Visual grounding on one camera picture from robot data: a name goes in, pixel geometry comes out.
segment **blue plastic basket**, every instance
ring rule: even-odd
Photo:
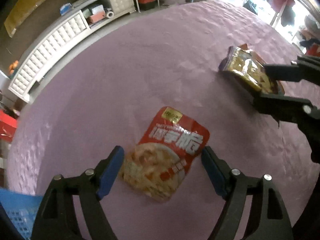
[[[42,196],[23,195],[0,188],[0,203],[12,224],[26,240],[30,240]]]

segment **plastic bag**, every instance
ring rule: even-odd
[[[119,175],[152,198],[167,200],[209,136],[209,131],[195,120],[171,107],[162,107],[134,151],[125,157]]]

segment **yellow board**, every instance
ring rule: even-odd
[[[4,22],[10,37],[14,35],[18,26],[45,0],[18,0]]]

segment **gold label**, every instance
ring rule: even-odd
[[[163,112],[161,117],[163,119],[169,120],[170,122],[177,124],[180,121],[182,114],[177,110],[167,107],[167,109]]]

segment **purple tablecloth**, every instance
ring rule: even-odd
[[[24,110],[8,160],[10,189],[43,194],[55,174],[77,176],[95,167],[115,145],[131,150],[156,112],[169,105],[208,128],[208,145],[232,168],[248,176],[271,174],[295,223],[319,167],[311,162],[310,147],[296,125],[281,123],[278,128],[218,74],[228,47],[242,43],[267,63],[288,64],[298,54],[254,14],[220,1],[165,9],[100,39]],[[320,104],[320,89],[313,84],[288,82],[284,89]],[[101,204],[119,239],[200,240],[210,235],[224,201],[196,158],[166,203],[117,179]]]

